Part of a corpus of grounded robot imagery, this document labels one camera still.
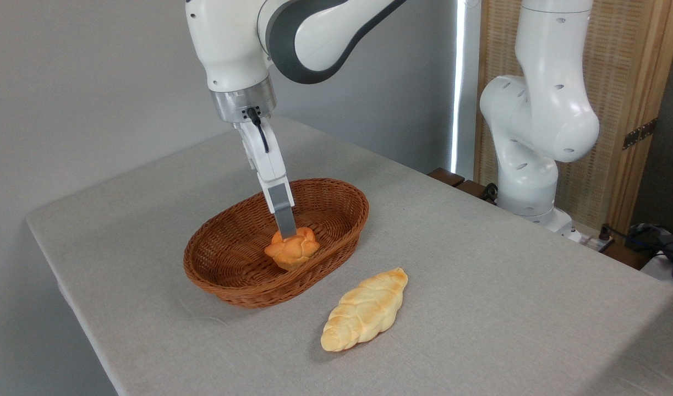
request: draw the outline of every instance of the bread roll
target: bread roll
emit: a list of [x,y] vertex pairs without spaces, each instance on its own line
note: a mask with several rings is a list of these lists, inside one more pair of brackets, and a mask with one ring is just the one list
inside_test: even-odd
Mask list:
[[297,235],[283,240],[278,230],[273,235],[271,245],[265,248],[265,254],[271,256],[280,268],[291,271],[304,264],[319,249],[314,231],[309,227],[297,229]]
[[343,351],[372,340],[395,321],[407,274],[402,268],[379,273],[348,291],[329,314],[321,335],[326,351]]

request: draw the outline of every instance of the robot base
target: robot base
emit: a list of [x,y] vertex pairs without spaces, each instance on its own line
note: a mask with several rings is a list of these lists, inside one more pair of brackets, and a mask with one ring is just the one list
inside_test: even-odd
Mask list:
[[571,220],[571,216],[569,216],[563,210],[553,208],[547,213],[540,214],[539,216],[521,217],[532,221],[532,223],[539,224],[549,231],[553,231],[563,237],[569,238],[576,243],[580,243],[581,241],[581,233],[573,228],[573,221]]

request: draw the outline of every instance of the brown basket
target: brown basket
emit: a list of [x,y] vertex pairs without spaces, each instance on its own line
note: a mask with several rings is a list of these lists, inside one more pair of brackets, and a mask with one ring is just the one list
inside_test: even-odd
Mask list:
[[334,179],[290,183],[294,222],[314,231],[319,250],[285,271],[263,253],[278,229],[263,193],[251,196],[206,222],[185,248],[185,273],[204,291],[229,304],[259,308],[299,295],[356,250],[368,218],[368,200],[352,185]]

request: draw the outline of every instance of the gray wall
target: gray wall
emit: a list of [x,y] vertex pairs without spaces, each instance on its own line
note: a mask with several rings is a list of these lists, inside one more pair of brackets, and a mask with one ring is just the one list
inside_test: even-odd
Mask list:
[[[409,0],[332,80],[274,73],[277,113],[446,167],[453,18]],[[24,216],[220,128],[183,2],[0,1],[0,394],[114,394]]]
[[673,61],[632,223],[653,223],[673,228]]

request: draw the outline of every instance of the metal hinge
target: metal hinge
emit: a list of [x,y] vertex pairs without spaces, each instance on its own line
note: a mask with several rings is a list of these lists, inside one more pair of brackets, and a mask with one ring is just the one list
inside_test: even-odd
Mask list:
[[637,142],[645,140],[646,137],[654,133],[655,129],[656,118],[625,135],[625,143],[622,145],[622,149],[626,150],[627,148],[635,145]]

